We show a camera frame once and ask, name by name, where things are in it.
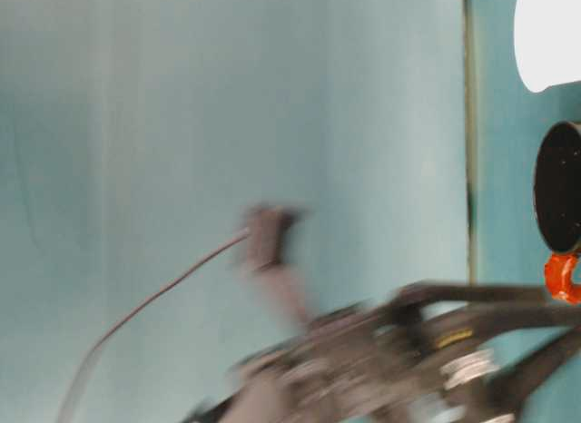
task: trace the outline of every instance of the vertical edge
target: vertical edge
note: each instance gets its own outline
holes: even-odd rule
[[[470,0],[462,0],[464,36],[464,120],[466,134],[466,178],[468,201],[468,283],[477,283],[476,190],[478,175],[478,137],[476,126],[476,76],[474,26]]]

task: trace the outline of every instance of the orange clip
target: orange clip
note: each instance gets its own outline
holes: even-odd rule
[[[581,302],[581,285],[572,281],[578,258],[573,253],[553,253],[545,264],[545,285],[555,299],[569,303]]]

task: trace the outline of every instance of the yellow label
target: yellow label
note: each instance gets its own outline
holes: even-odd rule
[[[437,339],[436,347],[438,349],[445,348],[446,346],[449,346],[452,343],[456,343],[457,341],[462,341],[463,339],[468,339],[472,337],[472,334],[474,334],[474,331],[468,328],[464,330],[457,330],[455,332],[452,332],[451,334],[444,335]]]

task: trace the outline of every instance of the wire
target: wire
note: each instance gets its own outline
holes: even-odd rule
[[[244,229],[236,234],[229,241],[226,241],[222,246],[218,247],[216,250],[208,253],[201,259],[199,259],[195,264],[193,264],[190,269],[182,273],[178,278],[171,281],[167,285],[163,286],[160,290],[156,291],[154,294],[145,299],[142,303],[137,305],[133,310],[129,312],[126,316],[119,319],[116,323],[108,329],[101,338],[99,338],[89,351],[85,354],[79,368],[74,374],[74,378],[71,381],[69,389],[66,391],[61,407],[59,408],[58,417],[56,418],[56,423],[68,423],[72,421],[74,415],[74,409],[78,405],[81,396],[83,395],[84,389],[86,387],[87,380],[89,379],[92,369],[97,363],[99,356],[101,355],[103,344],[112,337],[112,335],[117,332],[125,323],[135,317],[139,311],[145,308],[147,305],[152,303],[154,300],[158,299],[167,291],[171,290],[176,285],[180,284],[183,280],[188,278],[192,273],[198,270],[206,262],[210,261],[214,257],[220,255],[222,252],[227,251],[229,248],[235,244],[246,239],[250,235],[248,229]]]

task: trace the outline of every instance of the teal wall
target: teal wall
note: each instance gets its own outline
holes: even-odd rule
[[[261,199],[320,208],[325,0],[0,2],[0,421]],[[317,216],[297,257],[319,257]],[[177,421],[291,333],[227,255],[110,343],[76,421]]]
[[[581,86],[531,93],[520,81],[513,51],[516,0],[468,0],[474,49],[476,113],[475,242],[479,282],[542,284],[549,252],[537,230],[532,179],[548,128],[581,116]],[[497,341],[501,361],[547,337],[549,330]],[[573,421],[581,364],[574,361],[535,395],[527,421]]]
[[[467,278],[462,0],[330,0],[327,302]]]
[[[0,421],[261,199],[323,308],[466,278],[460,0],[2,0]],[[294,331],[208,265],[110,343],[76,421],[176,421]]]

